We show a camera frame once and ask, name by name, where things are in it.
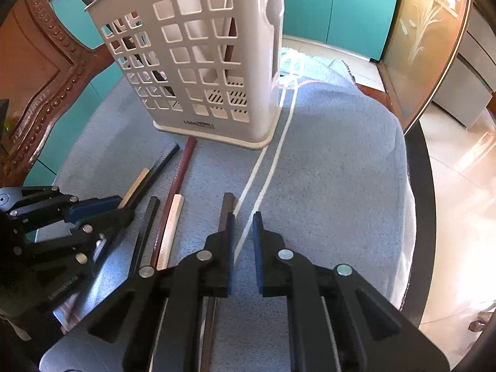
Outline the dark brown chopstick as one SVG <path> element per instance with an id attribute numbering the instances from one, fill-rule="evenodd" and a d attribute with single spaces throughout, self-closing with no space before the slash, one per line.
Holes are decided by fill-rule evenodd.
<path id="1" fill-rule="evenodd" d="M 228 213 L 233 212 L 235 207 L 235 196 L 231 192 L 225 192 L 222 202 L 221 214 L 219 218 L 219 231 L 225 229 L 227 224 Z M 217 306 L 217 299 L 209 297 L 207 301 L 203 341 L 202 341 L 202 354 L 200 359 L 201 372 L 208 372 L 210 368 L 212 347 L 215 336 L 215 311 Z"/>

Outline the beige chopstick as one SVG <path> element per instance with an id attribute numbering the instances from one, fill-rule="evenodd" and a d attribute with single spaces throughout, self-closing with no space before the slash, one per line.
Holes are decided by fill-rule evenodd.
<path id="1" fill-rule="evenodd" d="M 142 183 L 142 181 L 144 180 L 144 178 L 147 176 L 147 174 L 149 173 L 149 171 L 150 170 L 148 168 L 144 168 L 139 173 L 139 175 L 137 176 L 137 178 L 135 179 L 135 181 L 133 182 L 133 184 L 130 186 L 130 188 L 125 193 L 125 195 L 124 195 L 123 199 L 121 200 L 120 204 L 118 204 L 118 209 L 123 208 L 128 203 L 128 201 L 130 200 L 130 198 L 132 197 L 132 195 L 135 193 L 135 191 L 138 189 L 138 187 L 140 186 L 140 184 Z"/>

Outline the black short chopstick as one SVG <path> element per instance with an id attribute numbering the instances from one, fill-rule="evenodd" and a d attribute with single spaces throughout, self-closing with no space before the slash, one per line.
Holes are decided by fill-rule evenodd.
<path id="1" fill-rule="evenodd" d="M 135 242 L 135 249 L 133 251 L 132 259 L 130 262 L 130 269 L 128 276 L 132 276 L 140 268 L 146 242 L 149 238 L 150 230 L 153 226 L 153 222 L 159 205 L 160 205 L 160 200 L 157 197 L 150 198 Z"/>

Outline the white textured chopstick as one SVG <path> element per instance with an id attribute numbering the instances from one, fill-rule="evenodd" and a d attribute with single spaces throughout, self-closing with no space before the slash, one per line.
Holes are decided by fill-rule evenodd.
<path id="1" fill-rule="evenodd" d="M 169 212 L 166 221 L 165 231 L 162 236 L 162 245 L 159 252 L 156 270 L 164 270 L 168 267 L 183 203 L 183 195 L 175 194 L 171 204 L 171 211 Z"/>

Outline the black long chopstick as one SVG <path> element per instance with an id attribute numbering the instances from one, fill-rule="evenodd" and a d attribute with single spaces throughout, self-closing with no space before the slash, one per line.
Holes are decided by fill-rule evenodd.
<path id="1" fill-rule="evenodd" d="M 94 260 L 95 270 L 100 270 L 112 250 L 118 246 L 118 236 L 123 229 L 131 224 L 135 216 L 136 207 L 139 205 L 144 196 L 155 183 L 158 176 L 171 162 L 179 151 L 180 147 L 175 144 L 169 151 L 164 151 L 156 163 L 152 166 L 147 176 L 144 178 L 138 189 L 132 195 L 128 203 L 121 209 L 112 210 L 111 217 L 105 222 L 108 228 L 104 229 L 104 237 L 97 249 L 97 255 Z"/>

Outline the dark red long chopstick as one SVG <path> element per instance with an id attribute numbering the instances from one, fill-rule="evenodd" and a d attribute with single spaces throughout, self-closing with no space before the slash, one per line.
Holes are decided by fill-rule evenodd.
<path id="1" fill-rule="evenodd" d="M 166 225 L 168 216 L 171 212 L 171 207 L 173 203 L 173 198 L 176 194 L 180 192 L 184 176 L 186 175 L 189 162 L 193 155 L 194 148 L 196 146 L 197 139 L 194 137 L 189 137 L 186 143 L 185 149 L 183 150 L 179 165 L 177 166 L 176 174 L 171 184 L 171 188 L 168 192 L 166 198 L 166 204 L 164 206 L 162 217 L 159 224 L 159 229 L 156 235 L 152 255 L 150 258 L 150 265 L 158 269 L 158 261 L 160 256 L 160 249 L 162 247 L 162 241 L 164 239 L 164 233 L 166 231 Z"/>

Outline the carved wooden chair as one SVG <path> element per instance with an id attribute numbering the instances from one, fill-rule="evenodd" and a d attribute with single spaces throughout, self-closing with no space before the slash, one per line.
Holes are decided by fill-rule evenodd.
<path id="1" fill-rule="evenodd" d="M 48 0 L 17 0 L 1 26 L 1 185 L 51 183 L 123 73 L 77 39 Z"/>

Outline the blue cloth table mat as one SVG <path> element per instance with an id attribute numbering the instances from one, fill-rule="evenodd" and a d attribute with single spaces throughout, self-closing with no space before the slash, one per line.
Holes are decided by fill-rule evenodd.
<path id="1" fill-rule="evenodd" d="M 225 192 L 234 194 L 233 294 L 218 302 L 210 371 L 290 371 L 287 305 L 257 292 L 251 220 L 314 264 L 349 264 L 398 309 L 414 250 L 414 196 L 404 133 L 384 105 L 361 93 L 340 60 L 282 50 L 281 108 L 262 150 L 198 139 L 182 183 L 184 204 L 170 265 L 203 248 L 218 229 Z M 153 128 L 131 85 L 118 82 L 74 144 L 55 184 L 80 199 L 124 195 L 145 166 L 187 137 Z M 149 197 L 161 208 L 175 158 L 135 210 L 74 317 L 82 319 L 127 277 Z"/>

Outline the white plastic utensil basket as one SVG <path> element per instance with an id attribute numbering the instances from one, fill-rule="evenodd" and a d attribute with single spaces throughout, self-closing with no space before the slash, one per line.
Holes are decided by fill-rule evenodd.
<path id="1" fill-rule="evenodd" d="M 95 0 L 87 11 L 156 129 L 271 142 L 284 0 Z"/>

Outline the grey drawer cabinet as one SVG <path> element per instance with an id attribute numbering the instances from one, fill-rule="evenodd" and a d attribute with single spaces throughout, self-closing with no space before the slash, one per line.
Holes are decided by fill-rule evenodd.
<path id="1" fill-rule="evenodd" d="M 470 129 L 495 92 L 496 39 L 478 7 L 471 6 L 457 57 L 433 102 Z"/>

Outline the teal cabinet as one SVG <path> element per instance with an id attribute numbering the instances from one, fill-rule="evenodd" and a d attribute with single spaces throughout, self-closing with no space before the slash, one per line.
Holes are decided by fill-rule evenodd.
<path id="1" fill-rule="evenodd" d="M 398 0 L 285 0 L 283 34 L 380 60 Z"/>

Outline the wooden glass-panel door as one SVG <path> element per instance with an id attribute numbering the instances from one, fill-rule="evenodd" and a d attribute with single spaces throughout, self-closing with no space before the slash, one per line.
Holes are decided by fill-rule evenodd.
<path id="1" fill-rule="evenodd" d="M 404 133 L 416 123 L 457 56 L 472 0 L 398 0 L 379 74 Z"/>

